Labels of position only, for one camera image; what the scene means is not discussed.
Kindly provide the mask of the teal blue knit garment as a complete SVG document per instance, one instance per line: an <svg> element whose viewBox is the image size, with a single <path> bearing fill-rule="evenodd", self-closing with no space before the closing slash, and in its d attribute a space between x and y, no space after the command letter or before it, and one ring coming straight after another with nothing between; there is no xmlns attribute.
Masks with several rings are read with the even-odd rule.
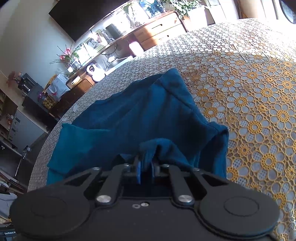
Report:
<svg viewBox="0 0 296 241"><path fill-rule="evenodd" d="M200 168L226 177L229 132L207 121L176 69L129 85L94 102L64 123L48 162L53 184L93 167L109 171L139 160L141 174L154 164Z"/></svg>

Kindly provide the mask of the jar of golden snacks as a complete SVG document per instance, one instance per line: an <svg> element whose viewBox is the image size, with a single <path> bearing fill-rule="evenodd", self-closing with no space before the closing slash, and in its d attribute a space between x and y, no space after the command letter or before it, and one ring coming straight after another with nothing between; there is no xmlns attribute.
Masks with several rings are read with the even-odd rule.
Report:
<svg viewBox="0 0 296 241"><path fill-rule="evenodd" d="M53 97L48 95L46 92L41 92L38 97L38 101L48 110L51 110L53 106L56 104Z"/></svg>

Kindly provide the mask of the white gift bag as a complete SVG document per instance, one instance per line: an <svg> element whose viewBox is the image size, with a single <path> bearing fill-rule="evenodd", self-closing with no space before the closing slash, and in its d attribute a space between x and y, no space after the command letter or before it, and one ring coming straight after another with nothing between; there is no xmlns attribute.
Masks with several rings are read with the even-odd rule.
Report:
<svg viewBox="0 0 296 241"><path fill-rule="evenodd" d="M62 95L70 90L70 88L66 85L66 82L67 78L63 74L59 74L51 82L46 92L48 95L53 97L56 102L59 102Z"/></svg>

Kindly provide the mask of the white kettle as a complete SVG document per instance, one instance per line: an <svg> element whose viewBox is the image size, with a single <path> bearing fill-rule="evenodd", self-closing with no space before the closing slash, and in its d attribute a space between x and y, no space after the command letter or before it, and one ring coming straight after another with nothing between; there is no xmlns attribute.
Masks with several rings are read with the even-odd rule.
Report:
<svg viewBox="0 0 296 241"><path fill-rule="evenodd" d="M95 64L90 64L86 68L86 72L91 76L94 82L100 82L105 77L105 71L97 67Z"/></svg>

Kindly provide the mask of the gold floral lace tablecloth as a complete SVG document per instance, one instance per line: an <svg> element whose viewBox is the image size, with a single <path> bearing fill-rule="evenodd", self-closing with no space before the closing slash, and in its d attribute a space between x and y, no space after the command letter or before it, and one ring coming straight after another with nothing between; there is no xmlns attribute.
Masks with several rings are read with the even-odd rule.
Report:
<svg viewBox="0 0 296 241"><path fill-rule="evenodd" d="M107 75L61 122L171 68L205 118L228 127L227 178L272 197L280 208L274 237L295 240L295 26L241 19L174 37Z"/></svg>

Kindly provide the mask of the pink flower vase arrangement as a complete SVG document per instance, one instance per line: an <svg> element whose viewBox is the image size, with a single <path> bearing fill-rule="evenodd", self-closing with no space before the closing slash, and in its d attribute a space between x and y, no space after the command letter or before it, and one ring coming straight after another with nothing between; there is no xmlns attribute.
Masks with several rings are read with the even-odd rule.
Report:
<svg viewBox="0 0 296 241"><path fill-rule="evenodd" d="M73 47L71 45L67 47L67 45L65 45L65 50L62 50L59 46L57 46L57 48L61 51L61 54L57 54L58 58L51 61L50 64L65 64L66 67L71 67L75 71L81 68L82 64L80 63L78 54L81 48L80 46Z"/></svg>

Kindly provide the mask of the pink white square appliance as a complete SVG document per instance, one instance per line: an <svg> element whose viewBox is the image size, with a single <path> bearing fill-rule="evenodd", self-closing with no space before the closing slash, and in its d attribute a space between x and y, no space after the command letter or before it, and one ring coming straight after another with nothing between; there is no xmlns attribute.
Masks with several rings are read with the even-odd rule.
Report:
<svg viewBox="0 0 296 241"><path fill-rule="evenodd" d="M140 43L137 41L129 43L128 47L134 57L142 56L144 54L143 48L141 47Z"/></svg>

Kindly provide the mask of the black speaker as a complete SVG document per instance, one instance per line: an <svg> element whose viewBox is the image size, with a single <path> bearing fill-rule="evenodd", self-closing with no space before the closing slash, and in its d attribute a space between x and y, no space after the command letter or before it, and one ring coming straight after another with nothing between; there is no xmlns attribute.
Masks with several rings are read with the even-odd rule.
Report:
<svg viewBox="0 0 296 241"><path fill-rule="evenodd" d="M122 37L122 32L114 24L110 24L106 27L106 31L109 37L116 40Z"/></svg>

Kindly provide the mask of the long wooden media console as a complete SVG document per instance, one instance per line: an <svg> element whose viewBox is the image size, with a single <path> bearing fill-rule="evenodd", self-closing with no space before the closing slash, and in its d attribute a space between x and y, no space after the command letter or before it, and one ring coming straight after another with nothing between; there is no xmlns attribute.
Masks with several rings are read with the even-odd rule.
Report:
<svg viewBox="0 0 296 241"><path fill-rule="evenodd" d="M66 82L70 90L63 94L59 102L51 108L50 115L61 118L83 94L95 85L95 81L87 72L88 66L96 64L105 71L105 75L109 75L116 67L136 56L135 51L131 49L132 44L140 50L147 51L187 31L176 11L156 16L147 23L129 30L90 57L80 69L70 74Z"/></svg>

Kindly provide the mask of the black flat television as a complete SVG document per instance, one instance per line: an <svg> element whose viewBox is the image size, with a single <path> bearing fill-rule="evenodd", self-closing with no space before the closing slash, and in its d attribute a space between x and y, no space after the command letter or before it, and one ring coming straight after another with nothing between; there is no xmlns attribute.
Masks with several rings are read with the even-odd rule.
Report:
<svg viewBox="0 0 296 241"><path fill-rule="evenodd" d="M73 41L77 41L98 21L124 3L124 0L61 0L50 10L49 15Z"/></svg>

